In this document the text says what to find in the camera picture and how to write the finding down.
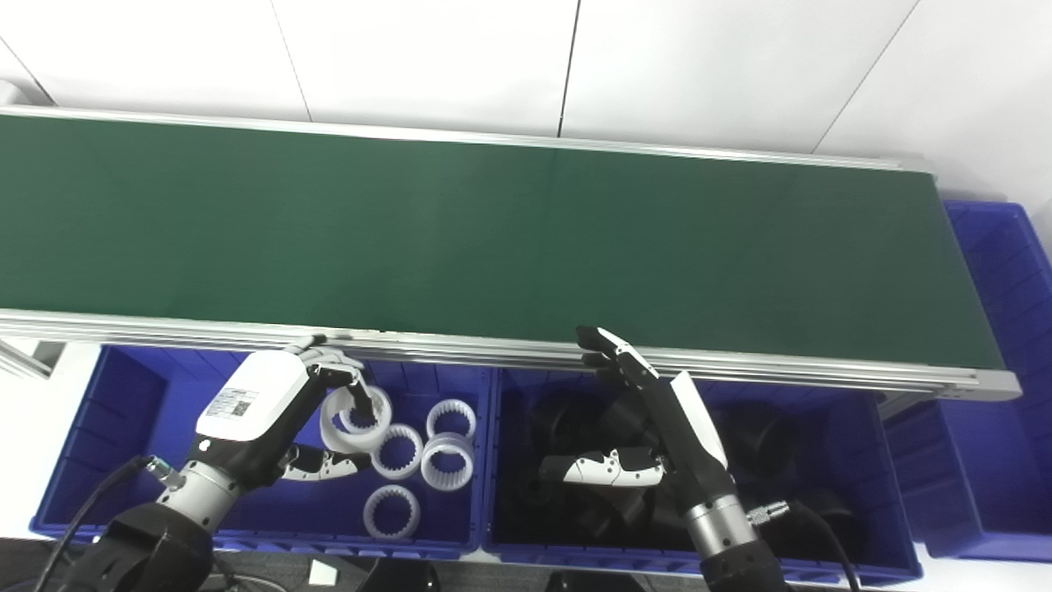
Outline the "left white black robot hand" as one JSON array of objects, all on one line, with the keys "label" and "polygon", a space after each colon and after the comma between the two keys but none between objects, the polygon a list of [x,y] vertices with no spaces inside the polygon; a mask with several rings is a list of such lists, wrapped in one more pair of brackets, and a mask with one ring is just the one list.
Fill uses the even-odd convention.
[{"label": "left white black robot hand", "polygon": [[241,362],[196,421],[187,467],[210,467],[244,492],[341,479],[371,468],[391,421],[364,363],[304,336]]}]

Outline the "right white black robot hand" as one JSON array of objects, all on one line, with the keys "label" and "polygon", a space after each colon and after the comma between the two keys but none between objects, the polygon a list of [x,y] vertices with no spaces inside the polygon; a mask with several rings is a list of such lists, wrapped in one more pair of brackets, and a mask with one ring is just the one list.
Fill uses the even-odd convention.
[{"label": "right white black robot hand", "polygon": [[744,516],[713,416],[687,372],[662,377],[638,349],[605,327],[578,326],[582,361],[598,377],[612,379],[641,402],[658,447],[612,447],[608,452],[549,455],[542,479],[620,488],[668,483],[680,513]]}]

